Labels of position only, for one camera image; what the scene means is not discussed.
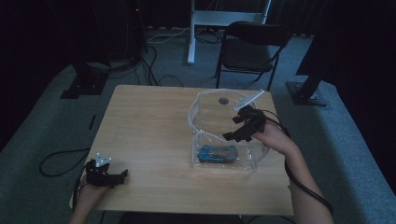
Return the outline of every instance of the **gray carpet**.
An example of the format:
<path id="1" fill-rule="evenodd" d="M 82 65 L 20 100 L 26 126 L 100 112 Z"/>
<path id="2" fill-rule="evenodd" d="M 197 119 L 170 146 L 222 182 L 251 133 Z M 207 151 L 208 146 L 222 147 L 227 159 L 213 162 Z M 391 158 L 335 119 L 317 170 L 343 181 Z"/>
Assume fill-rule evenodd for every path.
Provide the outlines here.
<path id="1" fill-rule="evenodd" d="M 155 31 L 171 33 L 173 31 Z M 349 116 L 334 86 L 321 82 L 328 106 L 295 105 L 287 81 L 305 81 L 295 76 L 312 39 L 295 36 L 281 54 L 271 89 L 276 112 L 300 146 L 314 178 L 334 207 L 335 223 L 396 223 L 396 199 Z M 195 64 L 187 65 L 187 38 L 172 38 L 152 44 L 158 57 L 152 67 L 164 86 L 214 88 L 213 78 L 219 45 L 197 43 Z M 148 63 L 153 49 L 145 54 Z M 100 96 L 61 100 L 75 77 L 73 67 L 56 76 L 35 108 L 0 154 L 0 223 L 67 223 L 72 211 L 69 199 L 82 168 L 45 177 L 40 162 L 51 152 L 90 147 L 114 88 L 119 84 L 148 85 L 141 65 L 135 71 L 113 73 Z M 224 74 L 221 88 L 265 89 L 268 76 L 253 82 L 254 75 Z M 92 116 L 96 120 L 91 126 Z M 73 165 L 84 152 L 62 155 L 45 164 L 52 174 Z M 107 212 L 104 223 L 118 223 L 122 212 Z M 101 212 L 92 213 L 89 223 L 99 223 Z M 289 223 L 280 217 L 259 217 L 252 223 Z"/>

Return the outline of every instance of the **chair leg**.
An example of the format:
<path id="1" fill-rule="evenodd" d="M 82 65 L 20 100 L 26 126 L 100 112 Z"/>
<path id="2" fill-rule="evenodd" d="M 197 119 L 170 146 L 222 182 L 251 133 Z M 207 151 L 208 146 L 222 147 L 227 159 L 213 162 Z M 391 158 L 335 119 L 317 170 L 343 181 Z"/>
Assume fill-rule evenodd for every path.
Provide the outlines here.
<path id="1" fill-rule="evenodd" d="M 271 85 L 275 76 L 275 71 L 276 71 L 276 67 L 277 67 L 277 62 L 279 61 L 279 55 L 277 55 L 276 59 L 275 59 L 275 63 L 274 63 L 274 67 L 273 67 L 273 71 L 271 73 L 270 76 L 270 81 L 268 82 L 268 86 L 267 86 L 267 91 L 269 91 L 271 89 Z"/>
<path id="2" fill-rule="evenodd" d="M 258 81 L 262 77 L 263 74 L 264 74 L 264 72 L 260 73 L 260 75 L 254 81 Z"/>
<path id="3" fill-rule="evenodd" d="M 215 77 L 216 77 L 216 89 L 219 88 L 219 84 L 220 84 L 220 73 L 221 73 L 221 66 L 222 66 L 222 59 L 221 58 L 222 58 L 222 55 L 220 53 L 219 59 L 218 59 L 218 66 L 216 67 L 216 74 L 215 74 Z"/>

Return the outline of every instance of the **wooden table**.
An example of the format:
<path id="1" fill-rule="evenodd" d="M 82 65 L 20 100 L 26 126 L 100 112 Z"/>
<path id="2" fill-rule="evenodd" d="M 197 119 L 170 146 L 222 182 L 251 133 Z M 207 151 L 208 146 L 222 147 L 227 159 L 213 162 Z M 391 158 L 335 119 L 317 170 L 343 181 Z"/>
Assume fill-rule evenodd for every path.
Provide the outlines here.
<path id="1" fill-rule="evenodd" d="M 270 150 L 258 171 L 191 167 L 189 108 L 205 89 L 118 86 L 88 160 L 111 157 L 108 172 L 128 169 L 100 210 L 191 214 L 292 215 L 284 157 Z M 252 94 L 256 91 L 240 91 Z M 256 100 L 275 112 L 271 94 Z"/>

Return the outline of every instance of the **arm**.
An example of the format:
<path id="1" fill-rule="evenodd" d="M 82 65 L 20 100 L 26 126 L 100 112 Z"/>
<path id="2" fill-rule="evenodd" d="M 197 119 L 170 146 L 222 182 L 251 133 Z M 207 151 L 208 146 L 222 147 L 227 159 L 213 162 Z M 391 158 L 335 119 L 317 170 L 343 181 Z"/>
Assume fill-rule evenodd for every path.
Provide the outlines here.
<path id="1" fill-rule="evenodd" d="M 267 121 L 264 133 L 252 137 L 285 156 L 286 163 L 295 178 L 303 185 L 323 197 L 318 185 L 306 166 L 303 154 L 273 122 Z M 291 201 L 297 223 L 333 223 L 332 215 L 322 203 L 308 195 L 290 181 Z"/>
<path id="2" fill-rule="evenodd" d="M 85 176 L 81 182 L 86 183 Z M 79 190 L 77 204 L 70 219 L 70 224 L 87 223 L 91 210 L 96 206 L 107 189 L 108 187 L 95 187 L 90 184 L 83 185 Z"/>

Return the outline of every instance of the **person's right hand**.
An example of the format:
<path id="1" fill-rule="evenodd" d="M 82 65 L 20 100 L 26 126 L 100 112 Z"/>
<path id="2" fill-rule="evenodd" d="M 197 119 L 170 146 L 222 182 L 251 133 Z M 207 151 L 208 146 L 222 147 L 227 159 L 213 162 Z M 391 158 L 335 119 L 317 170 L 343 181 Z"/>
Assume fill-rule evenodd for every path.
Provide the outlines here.
<path id="1" fill-rule="evenodd" d="M 295 143 L 272 121 L 266 121 L 264 130 L 264 133 L 257 132 L 254 133 L 252 137 L 285 156 L 293 150 L 298 150 Z"/>

